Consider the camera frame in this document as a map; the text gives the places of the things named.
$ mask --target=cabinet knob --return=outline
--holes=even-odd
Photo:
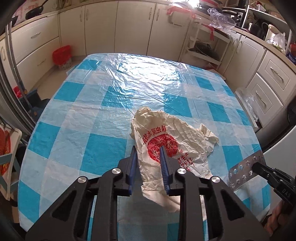
[[[34,35],[31,37],[31,39],[37,37],[39,34],[41,34],[41,32],[34,34]]]
[[[273,73],[275,73],[278,77],[280,77],[281,82],[284,83],[284,79],[276,72],[276,70],[274,70],[272,67],[270,67],[270,69]]]
[[[159,12],[160,12],[160,8],[158,9],[157,11],[157,15],[156,15],[156,21],[158,20],[158,17],[159,17]]]
[[[89,19],[89,10],[88,10],[88,9],[86,10],[86,13],[85,13],[85,19],[86,19],[86,20]]]
[[[151,19],[151,14],[152,14],[152,8],[150,8],[149,20]]]
[[[1,46],[1,58],[2,58],[3,61],[6,60],[5,51],[4,51],[4,47],[3,46]]]
[[[266,103],[263,101],[263,99],[261,98],[261,96],[259,95],[259,93],[257,91],[255,91],[255,93],[258,96],[259,100],[261,100],[261,102],[264,104],[264,107],[266,108]]]
[[[37,66],[39,66],[40,64],[42,64],[45,60],[46,60],[46,58],[44,60],[42,60],[39,64],[37,64]]]
[[[233,41],[232,46],[231,46],[231,50],[233,50],[233,46],[234,46],[235,41],[238,42],[238,39],[235,39],[235,40]]]
[[[241,48],[239,49],[239,51],[240,51],[240,50],[242,49],[242,41],[240,41],[239,44],[241,44]],[[236,51],[235,51],[236,53],[239,53],[239,51],[237,51],[238,48],[239,48],[239,44],[237,45],[237,49],[236,49]]]

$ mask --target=metal plate with holes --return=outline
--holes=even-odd
[[[252,166],[255,162],[260,162],[266,165],[263,152],[261,150],[256,151],[240,163],[236,164],[228,171],[229,185],[232,191],[237,190],[244,183],[256,177],[257,174],[252,171]]]

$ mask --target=white paper bag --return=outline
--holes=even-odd
[[[165,146],[169,157],[196,176],[212,176],[207,156],[219,139],[201,124],[199,129],[164,111],[148,107],[137,110],[131,120],[131,137],[136,141],[139,169],[143,180],[143,196],[170,212],[180,210],[180,197],[169,197],[163,186],[159,164],[160,147]]]

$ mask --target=table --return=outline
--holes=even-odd
[[[98,177],[130,155],[131,118],[142,106],[195,128],[205,124],[219,138],[208,156],[210,170],[226,183],[228,170],[260,149],[240,104],[217,74],[148,56],[89,55],[50,100],[29,141],[18,189],[24,230],[79,176]],[[118,199],[119,241],[177,240],[178,213],[144,198],[140,186],[138,173],[133,195]],[[269,211],[269,186],[261,177],[235,193],[258,219]]]

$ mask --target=white cabinet door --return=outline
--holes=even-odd
[[[226,83],[235,91],[238,87],[247,87],[255,75],[265,48],[257,42],[242,36],[237,49],[224,73]]]
[[[183,14],[185,24],[174,25],[166,14],[168,5],[156,4],[148,45],[148,56],[178,61],[186,37],[190,18]]]
[[[147,54],[155,3],[119,1],[115,28],[115,52]]]
[[[55,38],[36,49],[19,62],[17,69],[28,92],[34,87],[38,80],[54,66],[52,52],[59,47],[59,38]]]
[[[283,104],[258,73],[247,86],[247,90],[254,96],[256,114],[264,128],[278,114]]]
[[[86,54],[114,53],[115,23],[118,1],[85,6]]]
[[[230,43],[227,47],[223,60],[218,68],[218,73],[224,75],[241,39],[241,34],[231,30]]]
[[[12,32],[12,46],[16,64],[43,44],[59,36],[57,18],[57,14],[41,18]]]
[[[62,46],[70,45],[72,56],[86,55],[84,10],[85,6],[76,7],[61,12],[59,16]]]
[[[3,64],[3,68],[5,71],[6,77],[10,83],[10,86],[12,88],[14,88],[17,86],[17,83],[15,81],[15,78],[13,76],[13,73],[11,71],[11,68],[10,68],[10,65],[8,62],[6,47],[5,47],[5,38],[0,41],[0,56],[1,56],[1,61]]]

